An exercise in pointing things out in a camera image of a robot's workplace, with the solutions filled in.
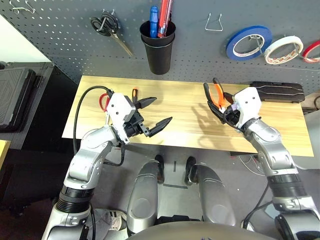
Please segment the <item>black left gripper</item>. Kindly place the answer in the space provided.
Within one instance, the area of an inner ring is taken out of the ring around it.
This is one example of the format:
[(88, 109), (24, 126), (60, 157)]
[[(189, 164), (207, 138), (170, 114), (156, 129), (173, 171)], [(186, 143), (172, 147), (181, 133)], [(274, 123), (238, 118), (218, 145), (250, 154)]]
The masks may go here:
[[(151, 105), (155, 100), (157, 100), (156, 97), (147, 97), (147, 98), (142, 98), (138, 100), (134, 106), (136, 109), (143, 109), (146, 108), (147, 106)], [(153, 137), (154, 135), (158, 134), (161, 132), (173, 119), (173, 117), (168, 117), (160, 122), (158, 122), (155, 127), (149, 129), (144, 126), (143, 121), (144, 118), (142, 115), (138, 112), (135, 111), (134, 114), (132, 115), (131, 119), (128, 122), (124, 123), (124, 131), (127, 135), (127, 137), (133, 137), (136, 135), (144, 134), (146, 137)]]

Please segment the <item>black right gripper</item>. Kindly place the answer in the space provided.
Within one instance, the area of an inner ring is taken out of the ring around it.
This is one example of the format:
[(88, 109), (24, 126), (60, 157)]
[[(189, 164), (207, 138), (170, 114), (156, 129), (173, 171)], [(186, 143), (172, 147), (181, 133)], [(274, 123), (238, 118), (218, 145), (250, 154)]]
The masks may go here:
[(238, 110), (238, 105), (234, 103), (233, 95), (228, 92), (224, 92), (223, 96), (229, 103), (232, 104), (229, 106), (223, 105), (221, 110), (224, 110), (224, 112), (222, 113), (216, 105), (214, 105), (211, 101), (207, 101), (211, 112), (220, 120), (223, 125), (227, 124), (235, 130), (241, 130), (241, 128), (237, 126), (240, 120), (240, 111)]

